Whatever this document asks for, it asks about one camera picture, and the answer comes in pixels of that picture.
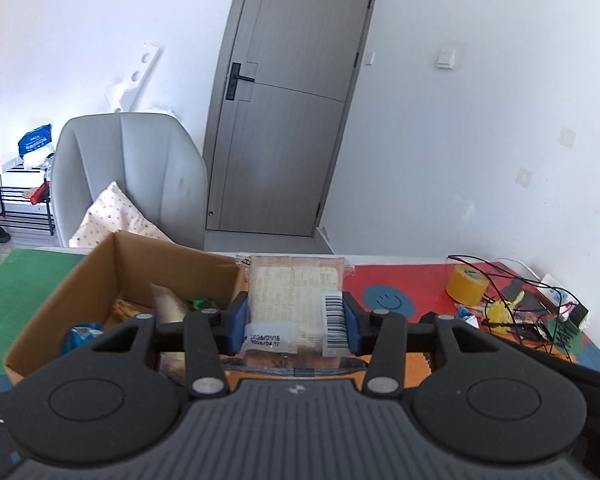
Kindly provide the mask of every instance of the brown open box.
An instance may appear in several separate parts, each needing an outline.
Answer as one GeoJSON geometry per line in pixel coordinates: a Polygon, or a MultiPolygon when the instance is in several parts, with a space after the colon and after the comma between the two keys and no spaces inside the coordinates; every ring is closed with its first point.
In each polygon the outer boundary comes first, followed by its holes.
{"type": "Polygon", "coordinates": [[[150,308],[151,284],[183,300],[210,298],[226,308],[244,283],[233,258],[119,231],[110,234],[62,281],[4,357],[13,384],[57,358],[67,331],[87,322],[111,326],[118,298],[150,308]]]}

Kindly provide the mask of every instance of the door handle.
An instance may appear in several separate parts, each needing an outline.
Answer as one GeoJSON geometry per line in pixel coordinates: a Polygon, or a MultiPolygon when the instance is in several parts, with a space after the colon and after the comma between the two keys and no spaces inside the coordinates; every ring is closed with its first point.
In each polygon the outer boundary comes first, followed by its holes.
{"type": "Polygon", "coordinates": [[[255,83],[256,80],[253,77],[247,77],[240,75],[240,63],[232,63],[231,72],[229,72],[229,84],[226,87],[226,100],[235,101],[235,89],[238,86],[238,81],[248,81],[249,83],[255,83]]]}

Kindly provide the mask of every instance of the light switch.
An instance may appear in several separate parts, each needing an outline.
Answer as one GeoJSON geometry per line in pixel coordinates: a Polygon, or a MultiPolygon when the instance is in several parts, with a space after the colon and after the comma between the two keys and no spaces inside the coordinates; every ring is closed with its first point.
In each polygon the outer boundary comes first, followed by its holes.
{"type": "Polygon", "coordinates": [[[442,48],[438,55],[438,68],[453,68],[456,63],[456,51],[452,48],[442,48]]]}
{"type": "Polygon", "coordinates": [[[362,62],[365,65],[373,65],[375,60],[376,60],[375,52],[365,52],[365,59],[363,59],[362,62]]]}

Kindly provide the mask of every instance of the smiley face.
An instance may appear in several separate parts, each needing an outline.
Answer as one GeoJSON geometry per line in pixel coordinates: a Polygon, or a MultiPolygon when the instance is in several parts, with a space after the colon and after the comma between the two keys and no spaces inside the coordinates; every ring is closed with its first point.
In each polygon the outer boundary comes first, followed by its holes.
{"type": "Polygon", "coordinates": [[[401,290],[387,285],[374,285],[365,290],[362,300],[369,310],[385,308],[410,318],[416,313],[413,301],[401,290]]]}

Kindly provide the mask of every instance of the chair backrest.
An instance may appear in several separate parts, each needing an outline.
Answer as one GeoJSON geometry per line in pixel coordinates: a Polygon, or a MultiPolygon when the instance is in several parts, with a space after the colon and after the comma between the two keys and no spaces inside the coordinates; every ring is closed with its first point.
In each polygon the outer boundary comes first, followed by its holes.
{"type": "Polygon", "coordinates": [[[71,119],[58,140],[51,201],[62,245],[113,181],[171,240],[204,249],[205,163],[184,127],[165,114],[71,119]]]}

